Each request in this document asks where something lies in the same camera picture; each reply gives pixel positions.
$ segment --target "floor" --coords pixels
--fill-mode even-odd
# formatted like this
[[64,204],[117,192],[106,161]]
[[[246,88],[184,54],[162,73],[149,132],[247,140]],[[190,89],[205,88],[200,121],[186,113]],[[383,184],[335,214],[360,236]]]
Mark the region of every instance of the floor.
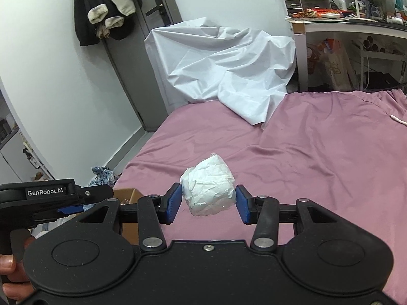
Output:
[[143,148],[144,144],[153,136],[154,132],[146,132],[139,141],[130,149],[130,151],[123,157],[120,163],[113,169],[113,172],[116,175],[119,175],[123,172],[124,168],[126,167],[127,163],[131,161],[135,155],[139,153],[141,148]]

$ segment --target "small drawer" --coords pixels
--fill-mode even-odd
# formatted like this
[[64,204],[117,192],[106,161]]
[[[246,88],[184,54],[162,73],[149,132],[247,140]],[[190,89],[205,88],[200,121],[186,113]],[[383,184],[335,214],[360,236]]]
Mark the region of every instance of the small drawer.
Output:
[[298,9],[301,8],[301,2],[300,0],[286,0],[285,5],[287,6],[287,9]]
[[297,12],[302,12],[302,9],[287,9],[288,15],[292,16],[292,14],[296,14]]
[[329,0],[302,0],[302,8],[303,9],[330,9],[330,2],[329,2]]

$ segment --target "door handle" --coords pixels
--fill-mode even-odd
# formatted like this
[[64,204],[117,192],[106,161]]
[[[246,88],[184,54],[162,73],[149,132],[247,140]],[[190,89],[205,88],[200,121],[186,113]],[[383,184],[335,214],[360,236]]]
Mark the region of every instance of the door handle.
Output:
[[163,1],[162,0],[155,0],[155,3],[156,3],[156,6],[153,9],[147,11],[146,16],[148,17],[148,16],[152,15],[154,12],[158,11],[161,18],[162,18],[164,26],[171,25],[172,22],[171,22],[170,16],[167,13],[167,10],[166,10],[166,8],[164,6]]

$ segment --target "cardboard box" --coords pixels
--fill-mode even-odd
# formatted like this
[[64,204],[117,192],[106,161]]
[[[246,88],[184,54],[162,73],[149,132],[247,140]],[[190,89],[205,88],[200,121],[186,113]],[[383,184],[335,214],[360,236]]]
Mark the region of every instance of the cardboard box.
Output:
[[[137,189],[115,189],[114,196],[119,199],[120,203],[130,200],[128,204],[137,203],[140,197],[143,197]],[[136,222],[126,222],[123,224],[122,236],[130,244],[138,245],[138,224]]]

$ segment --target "blue gripper pad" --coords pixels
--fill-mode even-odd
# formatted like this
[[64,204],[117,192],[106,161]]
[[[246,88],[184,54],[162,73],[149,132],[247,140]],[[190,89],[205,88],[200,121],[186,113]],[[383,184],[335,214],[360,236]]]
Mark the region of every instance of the blue gripper pad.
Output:
[[236,187],[236,208],[244,224],[251,225],[257,223],[258,214],[254,197],[243,185]]
[[172,194],[168,197],[166,220],[170,224],[174,222],[174,219],[176,218],[178,209],[180,208],[182,202],[182,185],[177,183],[174,185],[174,187],[176,188],[172,191]]
[[64,207],[63,209],[59,209],[58,212],[62,212],[63,214],[69,216],[71,214],[81,213],[83,212],[83,206],[77,205],[74,207]]

